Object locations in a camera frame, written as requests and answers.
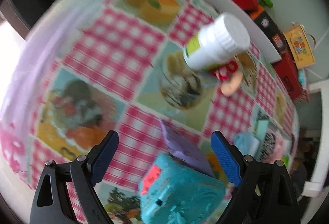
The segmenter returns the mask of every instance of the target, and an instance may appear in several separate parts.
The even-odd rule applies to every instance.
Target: red box
[[[298,70],[293,61],[290,50],[282,55],[282,60],[273,64],[274,70],[278,74],[282,83],[284,84],[287,92],[292,100],[302,95],[302,87],[298,81]]]

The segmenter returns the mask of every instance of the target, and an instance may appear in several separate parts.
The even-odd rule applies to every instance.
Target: floor
[[[8,22],[0,23],[0,105],[24,45],[25,40]],[[0,192],[17,217],[28,223],[34,191],[10,169],[2,154],[0,154]]]

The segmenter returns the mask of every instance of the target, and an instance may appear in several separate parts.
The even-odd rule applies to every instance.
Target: white pill bottle
[[[190,39],[184,59],[192,70],[211,70],[249,48],[250,37],[245,26],[234,15],[225,12]]]

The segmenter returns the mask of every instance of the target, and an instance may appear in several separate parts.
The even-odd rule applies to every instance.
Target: blue gripper pad
[[[90,172],[89,182],[93,187],[103,180],[118,145],[118,133],[110,131],[102,142],[95,145],[88,153],[87,169]]]
[[[238,187],[242,181],[239,164],[230,153],[225,143],[218,137],[216,132],[212,133],[210,144],[213,152],[220,162],[222,169],[224,170],[227,179]]]

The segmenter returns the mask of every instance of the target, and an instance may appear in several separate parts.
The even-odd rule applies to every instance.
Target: yellow box
[[[283,34],[287,39],[297,69],[302,69],[315,63],[312,49],[306,38],[306,32],[300,24],[283,32]]]

